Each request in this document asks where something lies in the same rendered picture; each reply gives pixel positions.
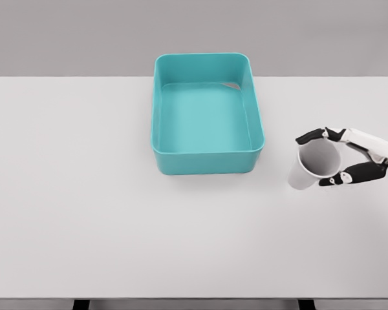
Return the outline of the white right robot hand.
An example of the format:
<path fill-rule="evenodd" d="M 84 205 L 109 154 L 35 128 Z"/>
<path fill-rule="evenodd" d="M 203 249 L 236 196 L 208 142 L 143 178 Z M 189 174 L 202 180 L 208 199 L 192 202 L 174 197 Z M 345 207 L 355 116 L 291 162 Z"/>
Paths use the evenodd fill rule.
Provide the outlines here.
<path fill-rule="evenodd" d="M 319 180 L 321 187 L 363 183 L 379 180 L 386 176 L 388 169 L 388 141 L 365 133 L 358 129 L 335 129 L 321 127 L 311 130 L 296 138 L 298 145 L 305 145 L 312 140 L 329 140 L 344 143 L 346 146 L 362 153 L 368 160 L 349 166 L 335 175 Z"/>

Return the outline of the white paper cup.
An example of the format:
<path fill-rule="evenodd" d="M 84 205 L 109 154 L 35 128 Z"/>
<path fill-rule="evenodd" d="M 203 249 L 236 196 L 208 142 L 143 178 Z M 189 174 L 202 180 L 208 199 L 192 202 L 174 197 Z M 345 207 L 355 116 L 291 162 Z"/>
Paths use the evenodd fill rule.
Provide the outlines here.
<path fill-rule="evenodd" d="M 341 155 L 332 142 L 315 139 L 297 149 L 288 184 L 297 190 L 312 186 L 315 182 L 334 176 L 340 169 Z"/>

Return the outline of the teal plastic basket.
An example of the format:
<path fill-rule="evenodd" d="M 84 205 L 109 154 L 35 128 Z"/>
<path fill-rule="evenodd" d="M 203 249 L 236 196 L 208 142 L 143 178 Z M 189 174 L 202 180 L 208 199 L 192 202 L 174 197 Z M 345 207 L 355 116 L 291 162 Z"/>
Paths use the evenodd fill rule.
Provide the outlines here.
<path fill-rule="evenodd" d="M 164 54 L 156 59 L 151 148 L 162 174 L 247 173 L 264 144 L 246 55 Z"/>

